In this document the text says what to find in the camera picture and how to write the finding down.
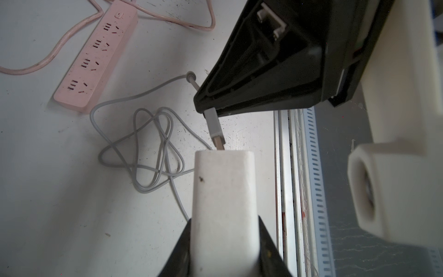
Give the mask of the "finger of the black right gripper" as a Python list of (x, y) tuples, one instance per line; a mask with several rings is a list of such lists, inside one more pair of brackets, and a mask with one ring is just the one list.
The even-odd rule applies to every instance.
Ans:
[(392, 1), (248, 1), (195, 109), (218, 116), (351, 100)]

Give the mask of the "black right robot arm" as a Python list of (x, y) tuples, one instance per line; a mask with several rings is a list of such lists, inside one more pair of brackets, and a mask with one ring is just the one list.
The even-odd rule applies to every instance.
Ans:
[(441, 1), (248, 1), (194, 104), (221, 117), (336, 107), (358, 87), (373, 138), (348, 159), (360, 228), (442, 247)]

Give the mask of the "white USB charger block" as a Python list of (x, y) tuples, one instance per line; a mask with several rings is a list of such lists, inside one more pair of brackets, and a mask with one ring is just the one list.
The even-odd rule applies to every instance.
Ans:
[(254, 154), (196, 152), (191, 276), (256, 277), (259, 253)]

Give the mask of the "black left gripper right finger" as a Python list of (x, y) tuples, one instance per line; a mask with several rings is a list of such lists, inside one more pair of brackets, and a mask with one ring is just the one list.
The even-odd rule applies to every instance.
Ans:
[(258, 217), (258, 224), (260, 235), (260, 254), (258, 258), (260, 277), (292, 277), (261, 217)]

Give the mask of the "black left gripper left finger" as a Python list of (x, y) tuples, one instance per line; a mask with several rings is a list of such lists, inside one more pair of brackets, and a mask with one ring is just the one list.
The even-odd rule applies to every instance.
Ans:
[(192, 220), (189, 219), (158, 277), (189, 276), (191, 222)]

